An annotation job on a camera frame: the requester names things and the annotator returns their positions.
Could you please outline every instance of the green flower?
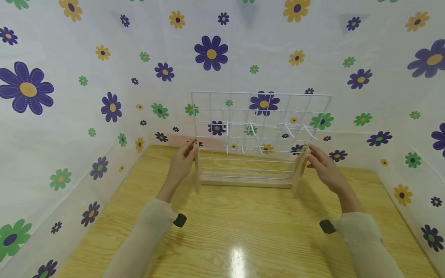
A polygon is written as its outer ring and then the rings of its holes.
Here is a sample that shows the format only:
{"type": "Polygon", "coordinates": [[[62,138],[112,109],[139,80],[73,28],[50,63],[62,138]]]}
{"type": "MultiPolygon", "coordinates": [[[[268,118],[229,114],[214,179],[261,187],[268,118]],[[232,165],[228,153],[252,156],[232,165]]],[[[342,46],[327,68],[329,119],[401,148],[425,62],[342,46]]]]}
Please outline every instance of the green flower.
{"type": "Polygon", "coordinates": [[[405,156],[405,159],[405,163],[408,164],[409,168],[417,168],[417,166],[421,164],[420,160],[422,160],[417,153],[408,153],[408,155],[405,156]]]}
{"type": "Polygon", "coordinates": [[[68,169],[58,169],[55,175],[51,175],[49,178],[52,182],[49,184],[49,187],[54,187],[54,190],[57,191],[59,188],[64,189],[67,183],[70,183],[71,172],[68,172],[68,169]]]}
{"type": "Polygon", "coordinates": [[[147,52],[141,52],[139,56],[141,57],[141,60],[144,62],[148,62],[150,60],[150,55],[148,55],[147,52]]]}
{"type": "Polygon", "coordinates": [[[259,71],[259,66],[257,66],[257,65],[251,66],[251,73],[257,73],[258,71],[259,71]]]}
{"type": "Polygon", "coordinates": [[[16,5],[17,9],[19,9],[19,10],[21,10],[22,7],[24,7],[25,9],[27,9],[29,7],[28,3],[26,3],[26,1],[29,1],[29,0],[6,0],[7,3],[14,3],[16,5]]]}
{"type": "Polygon", "coordinates": [[[331,117],[331,113],[326,113],[324,116],[322,113],[318,114],[318,117],[312,117],[312,122],[309,124],[313,126],[314,128],[319,128],[320,130],[324,130],[326,127],[331,126],[331,122],[334,120],[333,117],[331,117]]]}
{"type": "Polygon", "coordinates": [[[418,118],[420,118],[420,112],[419,111],[412,111],[410,114],[410,117],[414,120],[417,120],[418,118]]]}
{"type": "Polygon", "coordinates": [[[125,147],[127,145],[127,137],[125,137],[124,133],[120,133],[117,138],[119,139],[119,144],[121,144],[121,147],[125,147]]]}
{"type": "Polygon", "coordinates": [[[86,77],[85,76],[80,76],[79,77],[79,83],[82,85],[82,86],[86,86],[86,85],[88,85],[88,80],[86,79],[86,77]]]}
{"type": "Polygon", "coordinates": [[[168,109],[163,107],[162,104],[156,104],[153,103],[153,105],[151,106],[151,108],[153,108],[153,113],[155,113],[158,118],[162,118],[162,119],[166,119],[166,117],[168,117],[168,109]]]}
{"type": "Polygon", "coordinates": [[[343,66],[345,68],[350,68],[352,65],[354,65],[355,61],[356,60],[354,57],[348,57],[347,59],[344,60],[343,66]]]}
{"type": "Polygon", "coordinates": [[[11,227],[7,224],[0,228],[0,262],[6,255],[14,256],[20,250],[19,244],[24,244],[31,237],[26,234],[32,227],[31,223],[26,224],[24,219],[20,219],[11,227]]]}
{"type": "Polygon", "coordinates": [[[364,126],[365,124],[369,123],[371,119],[372,119],[372,116],[370,113],[368,113],[368,114],[362,113],[360,116],[356,117],[356,120],[354,121],[354,123],[356,125],[364,126]]]}
{"type": "Polygon", "coordinates": [[[96,136],[96,130],[94,128],[90,128],[88,129],[88,134],[90,135],[90,137],[94,137],[96,136]]]}
{"type": "Polygon", "coordinates": [[[199,113],[199,107],[196,107],[194,104],[193,106],[188,104],[186,107],[184,107],[186,109],[186,113],[189,114],[190,116],[196,116],[196,114],[199,113]]]}

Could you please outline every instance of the light wood tabletop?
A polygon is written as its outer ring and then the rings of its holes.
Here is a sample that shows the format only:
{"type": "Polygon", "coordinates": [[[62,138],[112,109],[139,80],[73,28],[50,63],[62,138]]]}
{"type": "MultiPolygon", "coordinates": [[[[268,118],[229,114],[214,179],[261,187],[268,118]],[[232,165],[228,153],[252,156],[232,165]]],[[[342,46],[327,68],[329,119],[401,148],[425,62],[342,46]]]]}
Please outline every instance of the light wood tabletop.
{"type": "MultiPolygon", "coordinates": [[[[176,150],[157,145],[146,150],[59,277],[102,277],[163,184],[176,150]]],[[[405,277],[438,277],[376,174],[342,171],[405,277]]],[[[315,170],[304,173],[296,199],[290,189],[220,185],[202,185],[197,195],[194,181],[192,169],[172,200],[187,221],[182,228],[172,225],[146,277],[355,277],[339,233],[324,234],[319,226],[321,220],[337,219],[341,210],[315,170]]]]}

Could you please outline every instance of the small purple flower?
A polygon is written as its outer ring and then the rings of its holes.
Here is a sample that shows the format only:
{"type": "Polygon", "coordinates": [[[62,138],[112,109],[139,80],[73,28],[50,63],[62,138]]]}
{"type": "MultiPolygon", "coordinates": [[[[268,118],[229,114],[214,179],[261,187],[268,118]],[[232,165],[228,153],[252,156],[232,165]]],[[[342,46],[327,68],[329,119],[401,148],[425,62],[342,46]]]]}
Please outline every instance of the small purple flower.
{"type": "Polygon", "coordinates": [[[37,275],[34,275],[32,278],[49,278],[56,273],[57,261],[50,260],[46,265],[42,265],[39,267],[37,271],[37,275]]]}
{"type": "Polygon", "coordinates": [[[269,94],[265,94],[264,91],[259,91],[258,97],[251,97],[252,104],[249,109],[258,109],[258,113],[255,111],[257,116],[261,114],[269,116],[271,114],[270,110],[278,110],[276,104],[279,103],[279,98],[274,98],[273,93],[271,91],[269,94]]]}
{"type": "Polygon", "coordinates": [[[220,16],[218,16],[218,22],[221,23],[221,25],[226,25],[227,22],[229,22],[229,16],[227,15],[227,13],[221,13],[220,16]]]}
{"type": "Polygon", "coordinates": [[[392,138],[392,135],[389,135],[389,131],[383,132],[379,131],[377,134],[371,135],[370,138],[366,141],[370,146],[376,145],[379,147],[381,144],[387,144],[388,140],[392,138]]]}
{"type": "Polygon", "coordinates": [[[222,121],[212,121],[211,125],[209,126],[209,132],[212,132],[213,135],[219,135],[221,136],[223,132],[225,131],[226,125],[223,125],[222,121]]]}
{"type": "Polygon", "coordinates": [[[443,149],[442,156],[445,157],[445,123],[441,123],[439,126],[440,131],[434,131],[431,133],[433,139],[438,140],[433,144],[433,148],[440,151],[443,149]]]}
{"type": "Polygon", "coordinates": [[[113,119],[113,122],[117,122],[117,117],[122,117],[121,103],[117,101],[117,96],[112,95],[111,92],[107,94],[108,98],[103,97],[102,102],[105,106],[102,106],[101,112],[102,114],[107,114],[105,116],[105,121],[110,121],[113,119]]]}
{"type": "Polygon", "coordinates": [[[348,154],[346,151],[336,150],[333,153],[329,153],[329,157],[332,158],[333,161],[339,162],[340,160],[344,160],[348,154]]]}
{"type": "Polygon", "coordinates": [[[81,224],[83,224],[85,227],[88,226],[89,223],[93,223],[94,220],[96,220],[96,217],[99,215],[99,208],[101,207],[101,205],[99,205],[96,202],[94,202],[94,204],[90,204],[88,206],[88,210],[86,210],[82,216],[83,219],[81,221],[81,224]]]}
{"type": "Polygon", "coordinates": [[[54,226],[51,228],[51,233],[55,234],[57,233],[60,229],[62,229],[62,222],[57,222],[54,224],[54,226]]]}
{"type": "Polygon", "coordinates": [[[170,81],[174,77],[173,68],[169,67],[167,63],[158,63],[158,67],[154,68],[157,72],[156,77],[162,78],[162,81],[170,81]]]}
{"type": "Polygon", "coordinates": [[[97,159],[97,163],[93,163],[93,170],[91,170],[89,174],[93,177],[94,180],[97,180],[97,177],[102,178],[104,173],[108,171],[107,165],[107,157],[99,157],[97,159]]]}
{"type": "Polygon", "coordinates": [[[229,58],[223,55],[229,51],[229,47],[226,44],[219,45],[221,38],[219,36],[214,36],[212,42],[207,36],[201,38],[202,45],[195,45],[195,51],[199,53],[196,56],[195,61],[200,64],[204,63],[204,69],[210,70],[212,67],[214,70],[218,71],[221,69],[221,64],[227,63],[229,58]]]}
{"type": "Polygon", "coordinates": [[[130,22],[128,21],[128,17],[126,17],[125,15],[121,15],[121,22],[125,27],[128,27],[128,25],[130,25],[130,22]]]}
{"type": "Polygon", "coordinates": [[[0,38],[3,38],[3,42],[7,42],[10,45],[17,44],[17,36],[14,35],[14,31],[7,27],[0,28],[0,38]]]}
{"type": "Polygon", "coordinates": [[[161,142],[167,142],[168,141],[167,136],[164,135],[163,133],[157,132],[157,133],[155,133],[155,135],[156,135],[156,139],[158,139],[161,142]]]}
{"type": "Polygon", "coordinates": [[[15,62],[12,73],[7,68],[0,68],[0,80],[8,85],[0,86],[0,97],[4,99],[13,98],[12,108],[18,112],[25,112],[29,105],[31,111],[36,115],[43,113],[42,105],[51,107],[54,101],[48,94],[54,92],[54,87],[49,82],[42,82],[44,74],[39,68],[29,73],[25,63],[15,62]]]}
{"type": "Polygon", "coordinates": [[[431,50],[423,48],[416,52],[418,60],[409,63],[408,69],[415,69],[412,77],[419,77],[425,73],[426,78],[436,75],[437,71],[445,70],[445,40],[437,40],[431,46],[431,50]]]}

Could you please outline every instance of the flower center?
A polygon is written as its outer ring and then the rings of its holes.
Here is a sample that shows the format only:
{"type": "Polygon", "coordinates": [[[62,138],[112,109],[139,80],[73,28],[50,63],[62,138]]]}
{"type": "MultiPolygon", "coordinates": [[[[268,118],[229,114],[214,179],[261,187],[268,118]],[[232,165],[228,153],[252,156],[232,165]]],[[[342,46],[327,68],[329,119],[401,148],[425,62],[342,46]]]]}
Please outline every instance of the flower center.
{"type": "Polygon", "coordinates": [[[25,97],[33,97],[37,94],[37,88],[29,82],[21,83],[19,90],[25,97]]]}
{"type": "Polygon", "coordinates": [[[426,64],[428,66],[434,66],[439,64],[442,61],[442,54],[436,54],[436,55],[432,55],[430,58],[428,58],[428,60],[426,61],[426,64]]]}

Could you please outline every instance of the large purple flower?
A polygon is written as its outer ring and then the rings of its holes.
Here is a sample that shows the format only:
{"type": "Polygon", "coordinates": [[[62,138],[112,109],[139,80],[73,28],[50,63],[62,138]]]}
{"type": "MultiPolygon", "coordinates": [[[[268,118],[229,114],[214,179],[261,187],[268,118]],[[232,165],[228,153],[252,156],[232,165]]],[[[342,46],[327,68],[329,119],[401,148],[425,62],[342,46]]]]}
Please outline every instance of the large purple flower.
{"type": "Polygon", "coordinates": [[[50,260],[46,265],[42,265],[39,267],[37,271],[37,275],[34,275],[32,278],[49,278],[56,273],[57,261],[50,260]]]}
{"type": "Polygon", "coordinates": [[[199,53],[196,56],[195,61],[197,63],[204,63],[204,69],[210,70],[213,67],[214,70],[220,70],[221,64],[227,63],[229,58],[223,55],[229,51],[229,47],[226,44],[219,45],[221,38],[219,36],[214,36],[212,42],[207,36],[201,38],[202,45],[195,45],[195,51],[199,53]]]}
{"type": "Polygon", "coordinates": [[[105,121],[113,119],[113,122],[117,122],[117,117],[122,117],[122,112],[120,111],[121,103],[117,101],[116,95],[112,95],[108,92],[107,96],[108,98],[102,98],[102,102],[105,106],[102,106],[101,112],[102,114],[107,114],[105,116],[105,121]]]}
{"type": "Polygon", "coordinates": [[[97,177],[102,178],[104,173],[108,171],[107,165],[107,157],[99,157],[97,159],[97,163],[93,163],[93,170],[91,170],[89,174],[93,177],[94,180],[97,180],[97,177]]]}
{"type": "Polygon", "coordinates": [[[275,104],[279,103],[279,98],[273,95],[274,92],[269,92],[269,94],[265,94],[264,91],[258,92],[258,97],[251,97],[252,104],[249,106],[249,109],[258,109],[257,116],[264,114],[265,116],[269,116],[271,114],[270,110],[277,110],[278,106],[275,104]]]}
{"type": "Polygon", "coordinates": [[[442,156],[445,157],[445,123],[441,123],[439,126],[440,131],[434,131],[431,133],[431,137],[438,140],[433,144],[433,148],[440,151],[443,149],[442,156]]]}
{"type": "Polygon", "coordinates": [[[417,68],[412,77],[419,77],[425,73],[426,78],[436,75],[437,70],[445,70],[445,40],[437,40],[431,46],[431,50],[423,48],[416,53],[418,60],[409,63],[408,69],[417,68]]]}
{"type": "Polygon", "coordinates": [[[42,82],[44,74],[39,68],[35,68],[29,74],[25,63],[15,62],[16,74],[7,68],[0,68],[0,80],[8,85],[0,86],[0,97],[13,98],[12,108],[18,113],[25,112],[29,105],[36,115],[43,113],[42,105],[51,107],[54,104],[47,94],[54,92],[54,87],[49,82],[42,82]]]}

